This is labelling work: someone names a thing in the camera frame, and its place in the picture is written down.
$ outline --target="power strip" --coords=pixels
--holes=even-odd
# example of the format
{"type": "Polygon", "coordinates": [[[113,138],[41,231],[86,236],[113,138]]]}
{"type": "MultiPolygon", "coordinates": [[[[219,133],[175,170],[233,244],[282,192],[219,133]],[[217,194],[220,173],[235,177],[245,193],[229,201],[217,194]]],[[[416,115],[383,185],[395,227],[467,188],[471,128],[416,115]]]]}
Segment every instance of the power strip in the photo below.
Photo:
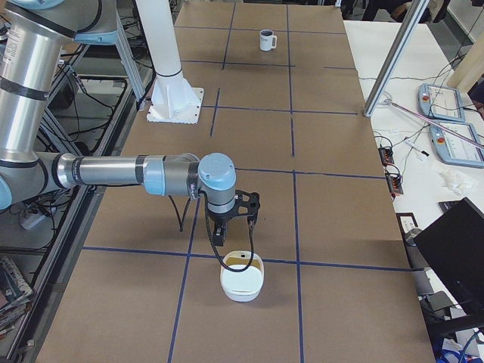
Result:
{"type": "Polygon", "coordinates": [[[46,218],[51,218],[51,214],[54,215],[57,208],[53,206],[52,208],[46,209],[42,212],[40,209],[33,211],[33,212],[26,212],[25,216],[21,216],[19,219],[19,225],[23,229],[29,231],[30,229],[34,228],[40,222],[42,222],[46,218]]]}

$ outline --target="white table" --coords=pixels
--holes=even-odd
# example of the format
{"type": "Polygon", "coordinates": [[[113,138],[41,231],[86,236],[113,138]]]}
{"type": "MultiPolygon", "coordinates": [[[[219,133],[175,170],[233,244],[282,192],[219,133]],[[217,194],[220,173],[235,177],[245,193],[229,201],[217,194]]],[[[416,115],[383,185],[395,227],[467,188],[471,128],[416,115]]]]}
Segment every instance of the white table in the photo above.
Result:
{"type": "MultiPolygon", "coordinates": [[[[399,30],[399,25],[398,23],[345,21],[345,28],[365,98],[370,94],[393,39],[399,30]]],[[[391,94],[392,99],[397,104],[418,112],[417,90],[420,85],[422,83],[445,85],[451,72],[448,60],[433,38],[429,28],[427,25],[421,24],[417,26],[392,74],[392,78],[402,77],[407,79],[391,79],[386,87],[386,92],[391,94]],[[437,77],[442,69],[445,72],[437,77]]],[[[472,104],[467,94],[461,94],[461,97],[464,105],[472,104]]],[[[484,135],[484,122],[478,113],[465,111],[465,117],[467,122],[475,125],[479,134],[484,135]]],[[[371,124],[376,132],[386,136],[394,144],[403,140],[405,136],[414,134],[424,126],[423,121],[394,107],[378,107],[371,117],[371,124]]],[[[386,141],[382,141],[382,144],[388,145],[386,141]]],[[[481,210],[484,210],[483,169],[448,166],[441,163],[430,141],[428,128],[424,129],[415,144],[430,154],[427,160],[420,161],[417,158],[417,151],[411,150],[404,143],[395,146],[393,149],[395,164],[402,172],[404,172],[405,158],[408,155],[402,186],[404,194],[398,196],[393,203],[396,213],[413,213],[419,227],[424,229],[442,215],[438,206],[439,201],[460,200],[465,196],[469,197],[481,210]],[[445,186],[444,179],[439,174],[439,170],[447,168],[453,168],[476,179],[478,184],[466,194],[456,195],[445,186]]],[[[451,297],[433,271],[429,270],[427,275],[435,291],[444,290],[451,297]]],[[[484,356],[484,348],[479,346],[479,350],[480,355],[484,356]]]]}

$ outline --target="blue and white device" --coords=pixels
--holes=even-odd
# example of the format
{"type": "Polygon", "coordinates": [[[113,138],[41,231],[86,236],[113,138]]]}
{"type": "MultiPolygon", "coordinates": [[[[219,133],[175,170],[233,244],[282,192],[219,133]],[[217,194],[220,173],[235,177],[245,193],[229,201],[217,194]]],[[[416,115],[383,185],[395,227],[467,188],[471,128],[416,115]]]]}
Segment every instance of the blue and white device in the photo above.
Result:
{"type": "Polygon", "coordinates": [[[464,104],[456,88],[424,83],[418,89],[418,104],[424,116],[465,123],[464,104]]]}
{"type": "MultiPolygon", "coordinates": [[[[439,124],[466,138],[479,142],[476,129],[470,123],[439,120],[439,124]]],[[[484,153],[482,150],[433,125],[430,126],[430,134],[442,162],[451,165],[484,168],[484,153]]]]}

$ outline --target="blue cable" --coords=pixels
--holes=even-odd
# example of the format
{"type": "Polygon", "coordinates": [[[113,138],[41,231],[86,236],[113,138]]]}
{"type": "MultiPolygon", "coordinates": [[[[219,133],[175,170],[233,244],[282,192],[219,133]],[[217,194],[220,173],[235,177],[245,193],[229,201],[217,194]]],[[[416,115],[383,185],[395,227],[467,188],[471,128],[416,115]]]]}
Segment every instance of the blue cable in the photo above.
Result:
{"type": "Polygon", "coordinates": [[[473,334],[473,336],[471,338],[469,338],[469,340],[467,341],[466,345],[462,349],[461,357],[459,358],[459,362],[458,363],[463,363],[464,362],[467,348],[469,348],[469,345],[472,343],[472,341],[474,340],[474,338],[477,338],[477,335],[479,333],[480,333],[480,330],[478,330],[476,333],[473,334]]]}

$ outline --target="white container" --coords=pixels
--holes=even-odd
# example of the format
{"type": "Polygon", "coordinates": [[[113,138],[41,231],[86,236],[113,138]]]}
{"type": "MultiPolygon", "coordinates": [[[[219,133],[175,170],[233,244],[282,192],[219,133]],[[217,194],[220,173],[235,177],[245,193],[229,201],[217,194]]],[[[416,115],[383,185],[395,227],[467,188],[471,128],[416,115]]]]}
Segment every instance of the white container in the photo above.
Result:
{"type": "MultiPolygon", "coordinates": [[[[224,258],[224,263],[234,269],[244,268],[250,260],[249,251],[233,251],[224,258]]],[[[264,284],[264,264],[254,253],[252,265],[243,272],[232,272],[220,267],[220,284],[229,299],[245,303],[254,300],[264,284]]]]}

